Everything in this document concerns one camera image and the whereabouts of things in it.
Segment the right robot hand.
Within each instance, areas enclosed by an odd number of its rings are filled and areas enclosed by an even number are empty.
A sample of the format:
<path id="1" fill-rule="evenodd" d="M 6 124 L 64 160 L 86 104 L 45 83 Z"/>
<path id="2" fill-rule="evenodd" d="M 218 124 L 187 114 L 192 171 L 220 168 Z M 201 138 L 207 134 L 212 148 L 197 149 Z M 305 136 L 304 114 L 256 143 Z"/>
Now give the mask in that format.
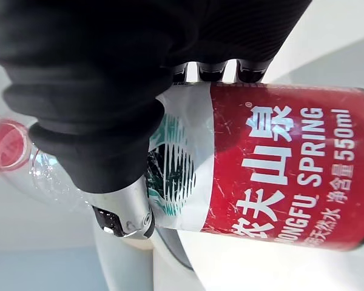
<path id="1" fill-rule="evenodd" d="M 157 97 L 195 61 L 217 82 L 230 59 L 259 82 L 309 1 L 0 1 L 2 97 L 22 125 L 0 118 L 0 175 L 24 187 L 56 158 L 95 198 L 103 230 L 148 239 L 155 219 L 144 173 L 164 116 Z"/>

